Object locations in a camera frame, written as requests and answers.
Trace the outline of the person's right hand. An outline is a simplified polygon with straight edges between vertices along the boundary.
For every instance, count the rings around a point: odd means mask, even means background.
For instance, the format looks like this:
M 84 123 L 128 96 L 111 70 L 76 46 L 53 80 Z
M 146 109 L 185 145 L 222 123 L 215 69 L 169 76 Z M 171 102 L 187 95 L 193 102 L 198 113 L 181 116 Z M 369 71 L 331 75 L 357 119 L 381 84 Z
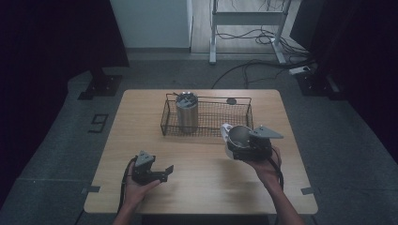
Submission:
M 279 171 L 281 170 L 282 160 L 278 147 L 272 147 L 270 159 L 263 161 L 247 161 L 247 164 L 253 167 L 258 178 L 266 188 L 279 185 Z

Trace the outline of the white power strip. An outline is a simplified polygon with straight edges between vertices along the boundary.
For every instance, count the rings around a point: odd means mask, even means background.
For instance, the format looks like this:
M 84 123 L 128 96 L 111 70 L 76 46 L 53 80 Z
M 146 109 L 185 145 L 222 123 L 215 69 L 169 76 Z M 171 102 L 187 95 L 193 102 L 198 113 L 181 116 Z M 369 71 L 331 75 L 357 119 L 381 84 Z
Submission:
M 290 75 L 298 75 L 298 74 L 309 74 L 311 73 L 312 70 L 310 67 L 308 66 L 304 66 L 304 67 L 295 67 L 295 68 L 291 68 L 289 70 L 289 74 Z

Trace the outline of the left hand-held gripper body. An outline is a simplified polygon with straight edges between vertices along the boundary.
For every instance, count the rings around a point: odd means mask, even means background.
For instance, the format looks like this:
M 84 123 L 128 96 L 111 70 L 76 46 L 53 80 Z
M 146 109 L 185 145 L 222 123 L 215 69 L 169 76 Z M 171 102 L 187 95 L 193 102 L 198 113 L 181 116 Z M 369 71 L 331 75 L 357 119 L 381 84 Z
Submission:
M 160 180 L 158 172 L 152 172 L 151 167 L 156 157 L 141 151 L 134 159 L 131 180 L 139 185 L 147 185 L 155 180 Z

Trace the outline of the dark wire mesh basket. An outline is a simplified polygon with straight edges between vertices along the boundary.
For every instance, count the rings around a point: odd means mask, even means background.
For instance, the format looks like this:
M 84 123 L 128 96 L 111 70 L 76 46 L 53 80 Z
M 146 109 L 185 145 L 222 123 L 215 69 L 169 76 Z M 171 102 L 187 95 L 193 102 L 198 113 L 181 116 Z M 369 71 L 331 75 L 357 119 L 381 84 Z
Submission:
M 223 124 L 253 127 L 252 99 L 250 97 L 230 97 L 237 100 L 229 105 L 229 97 L 198 96 L 198 129 L 193 133 L 183 133 L 177 124 L 176 97 L 167 94 L 161 118 L 163 136 L 217 137 Z

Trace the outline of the person's left hand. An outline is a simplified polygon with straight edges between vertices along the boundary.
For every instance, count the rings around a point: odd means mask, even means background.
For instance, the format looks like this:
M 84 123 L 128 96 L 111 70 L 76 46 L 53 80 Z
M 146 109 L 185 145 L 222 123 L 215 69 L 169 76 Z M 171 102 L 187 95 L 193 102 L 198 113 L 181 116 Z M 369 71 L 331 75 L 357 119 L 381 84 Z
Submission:
M 135 162 L 133 161 L 129 166 L 128 175 L 125 182 L 124 204 L 129 206 L 138 205 L 151 189 L 155 188 L 161 183 L 160 180 L 155 180 L 142 186 L 134 182 L 131 178 L 134 164 Z

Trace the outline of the white wall panel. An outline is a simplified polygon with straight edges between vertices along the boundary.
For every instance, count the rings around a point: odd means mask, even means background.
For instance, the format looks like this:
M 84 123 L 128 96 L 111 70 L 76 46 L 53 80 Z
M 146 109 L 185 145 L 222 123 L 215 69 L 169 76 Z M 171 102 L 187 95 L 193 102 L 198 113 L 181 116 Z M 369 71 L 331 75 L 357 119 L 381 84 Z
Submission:
M 128 49 L 189 49 L 192 0 L 110 0 Z

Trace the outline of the white mug with steel inside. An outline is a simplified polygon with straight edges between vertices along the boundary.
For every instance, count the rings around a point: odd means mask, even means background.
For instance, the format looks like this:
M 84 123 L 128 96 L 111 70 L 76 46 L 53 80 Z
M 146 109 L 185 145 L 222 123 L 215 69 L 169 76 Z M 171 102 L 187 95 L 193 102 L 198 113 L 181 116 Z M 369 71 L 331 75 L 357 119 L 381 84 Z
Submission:
M 238 151 L 239 160 L 250 160 L 253 159 L 253 152 L 250 145 L 244 145 L 243 140 L 250 138 L 251 129 L 245 126 L 231 126 L 229 124 L 223 124 L 220 128 L 222 138 L 225 142 L 225 154 L 226 154 L 226 143 L 240 143 L 242 148 Z

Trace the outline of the white desk frame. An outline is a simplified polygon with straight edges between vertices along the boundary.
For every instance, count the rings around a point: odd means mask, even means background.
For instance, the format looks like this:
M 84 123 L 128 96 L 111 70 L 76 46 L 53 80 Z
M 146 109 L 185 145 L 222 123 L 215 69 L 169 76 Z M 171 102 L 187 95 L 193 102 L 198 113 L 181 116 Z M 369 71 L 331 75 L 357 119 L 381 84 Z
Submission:
M 292 0 L 285 0 L 280 11 L 256 11 L 256 12 L 228 12 L 218 11 L 218 0 L 210 0 L 211 37 L 209 41 L 209 64 L 217 62 L 216 31 L 219 25 L 276 25 L 278 30 L 270 39 L 271 47 L 280 64 L 285 64 L 283 48 L 281 44 L 282 32 L 288 16 Z

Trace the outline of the dark curtain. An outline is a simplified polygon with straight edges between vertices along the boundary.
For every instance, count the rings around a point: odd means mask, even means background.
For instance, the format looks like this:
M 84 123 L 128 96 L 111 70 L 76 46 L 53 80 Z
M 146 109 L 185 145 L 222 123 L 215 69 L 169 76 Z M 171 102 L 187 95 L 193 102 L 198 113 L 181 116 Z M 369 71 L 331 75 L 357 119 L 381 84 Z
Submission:
M 398 0 L 300 0 L 290 37 L 398 161 Z
M 0 207 L 71 78 L 129 63 L 110 0 L 0 0 Z

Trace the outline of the steel tumbler with lid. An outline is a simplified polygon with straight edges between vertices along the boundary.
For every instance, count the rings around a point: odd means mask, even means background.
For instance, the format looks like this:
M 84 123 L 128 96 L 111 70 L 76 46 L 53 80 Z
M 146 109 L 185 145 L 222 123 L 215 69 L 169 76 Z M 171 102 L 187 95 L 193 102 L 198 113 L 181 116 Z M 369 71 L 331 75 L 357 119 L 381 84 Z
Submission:
M 193 133 L 198 129 L 198 96 L 190 91 L 176 93 L 177 124 L 183 133 Z

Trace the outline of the black stand base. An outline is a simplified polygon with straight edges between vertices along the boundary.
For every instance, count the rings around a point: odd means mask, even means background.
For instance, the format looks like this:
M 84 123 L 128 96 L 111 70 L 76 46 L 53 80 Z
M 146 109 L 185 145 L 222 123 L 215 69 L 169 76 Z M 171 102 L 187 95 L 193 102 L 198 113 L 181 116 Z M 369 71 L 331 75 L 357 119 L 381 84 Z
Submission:
M 306 97 L 327 97 L 345 100 L 344 91 L 331 75 L 301 73 L 295 76 L 301 94 Z
M 92 80 L 78 99 L 91 100 L 94 97 L 113 97 L 122 81 L 121 75 L 106 75 L 100 68 L 90 69 Z

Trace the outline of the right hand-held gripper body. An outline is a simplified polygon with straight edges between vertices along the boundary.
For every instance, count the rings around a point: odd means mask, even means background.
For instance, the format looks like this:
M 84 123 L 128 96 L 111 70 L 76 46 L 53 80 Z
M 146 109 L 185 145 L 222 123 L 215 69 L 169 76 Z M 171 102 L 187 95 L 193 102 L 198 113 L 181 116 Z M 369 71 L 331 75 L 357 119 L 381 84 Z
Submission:
M 282 139 L 283 135 L 271 130 L 268 127 L 260 126 L 250 131 L 250 147 L 253 152 L 253 159 L 259 161 L 268 159 L 272 155 L 271 139 Z

